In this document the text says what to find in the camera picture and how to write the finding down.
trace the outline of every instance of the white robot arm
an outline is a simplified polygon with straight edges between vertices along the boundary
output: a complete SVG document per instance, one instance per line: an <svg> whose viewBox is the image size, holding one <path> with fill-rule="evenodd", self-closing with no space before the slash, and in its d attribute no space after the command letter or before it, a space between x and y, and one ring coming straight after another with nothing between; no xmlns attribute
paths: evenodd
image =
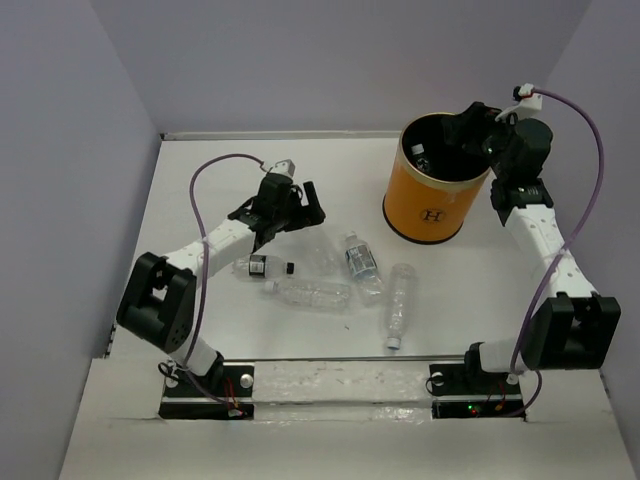
<svg viewBox="0 0 640 480"><path fill-rule="evenodd" d="M140 256L116 314L118 324L188 368L205 386L217 383L223 358L202 338L196 339L185 365L194 336L196 290L206 280L204 242L209 246L207 276L212 277L235 259L257 251L278 232L322 223L325 214L313 183L303 184L308 204L302 205L302 189L293 183L293 171L290 160L276 163L258 194L206 238L162 257L149 252Z"/></svg>
<svg viewBox="0 0 640 480"><path fill-rule="evenodd" d="M474 102L442 120L445 142L485 161L496 179L491 203L502 225L527 258L537 286L565 245L553 200L538 176L553 133L530 118L542 98L532 85L514 89L513 107L503 111ZM563 252L520 339L517 371L594 369L602 366L620 317L613 297L602 297L584 277L571 252ZM465 363L471 375L511 371L517 339L471 345Z"/></svg>

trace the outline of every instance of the white wall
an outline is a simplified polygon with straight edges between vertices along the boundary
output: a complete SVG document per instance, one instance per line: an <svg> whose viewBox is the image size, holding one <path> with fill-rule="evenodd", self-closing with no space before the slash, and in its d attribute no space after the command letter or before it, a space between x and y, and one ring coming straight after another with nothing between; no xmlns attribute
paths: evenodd
<svg viewBox="0 0 640 480"><path fill-rule="evenodd" d="M87 0L0 15L0 477L58 477L129 269L156 129Z"/></svg>
<svg viewBox="0 0 640 480"><path fill-rule="evenodd" d="M91 0L161 131L399 130L543 83L589 0Z"/></svg>
<svg viewBox="0 0 640 480"><path fill-rule="evenodd" d="M595 0L553 71L548 88L590 112L606 150L599 204L574 253L603 295L622 306L604 368L611 401L636 472L640 473L640 2ZM588 201L596 176L592 135L572 111L545 100L545 119L555 131L544 178L556 201L560 224L572 228Z"/></svg>

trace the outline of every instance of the orange bin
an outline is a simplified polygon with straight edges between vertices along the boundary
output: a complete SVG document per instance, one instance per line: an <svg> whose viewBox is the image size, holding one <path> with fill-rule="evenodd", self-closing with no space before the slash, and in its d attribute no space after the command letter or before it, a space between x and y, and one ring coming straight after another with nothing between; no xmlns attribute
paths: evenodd
<svg viewBox="0 0 640 480"><path fill-rule="evenodd" d="M402 131L382 205L393 231L414 243L442 243L455 236L490 170L478 157L444 143L443 115L449 114L425 115ZM424 148L428 174L412 153L415 145Z"/></svg>

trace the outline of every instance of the clear plastic bottle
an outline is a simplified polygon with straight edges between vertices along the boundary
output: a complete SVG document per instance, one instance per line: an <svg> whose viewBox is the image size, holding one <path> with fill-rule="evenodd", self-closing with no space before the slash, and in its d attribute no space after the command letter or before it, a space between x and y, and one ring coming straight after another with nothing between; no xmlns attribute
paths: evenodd
<svg viewBox="0 0 640 480"><path fill-rule="evenodd" d="M384 295L384 283L369 244L355 232L349 232L344 243L349 273L358 286L362 303L367 306L378 303Z"/></svg>
<svg viewBox="0 0 640 480"><path fill-rule="evenodd" d="M416 270L406 263L398 263L391 269L389 276L389 295L384 313L387 331L386 347L400 350L402 337L412 315L417 284Z"/></svg>
<svg viewBox="0 0 640 480"><path fill-rule="evenodd" d="M425 175L433 175L431 162L424 153L424 146L421 143L411 147L411 154L416 162L416 167Z"/></svg>
<svg viewBox="0 0 640 480"><path fill-rule="evenodd" d="M351 287L341 283L284 278L268 281L264 291L288 305L318 310L344 310L351 298Z"/></svg>
<svg viewBox="0 0 640 480"><path fill-rule="evenodd" d="M295 265L274 255L247 255L233 262L233 274L241 280L264 280L292 275Z"/></svg>
<svg viewBox="0 0 640 480"><path fill-rule="evenodd" d="M303 228L297 238L318 275L333 275L340 269L340 254L321 225Z"/></svg>

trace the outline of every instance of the bottle label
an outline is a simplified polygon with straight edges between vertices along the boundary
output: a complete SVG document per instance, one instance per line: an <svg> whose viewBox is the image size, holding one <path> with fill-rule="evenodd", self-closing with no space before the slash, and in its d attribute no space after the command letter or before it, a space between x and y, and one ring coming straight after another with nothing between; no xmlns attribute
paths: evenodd
<svg viewBox="0 0 640 480"><path fill-rule="evenodd" d="M251 255L249 257L249 276L264 278L267 273L267 256Z"/></svg>
<svg viewBox="0 0 640 480"><path fill-rule="evenodd" d="M347 249L344 255L347 259L347 264L349 265L349 270L353 277L358 276L362 272L378 268L371 250L369 250L369 247L366 245L351 247Z"/></svg>

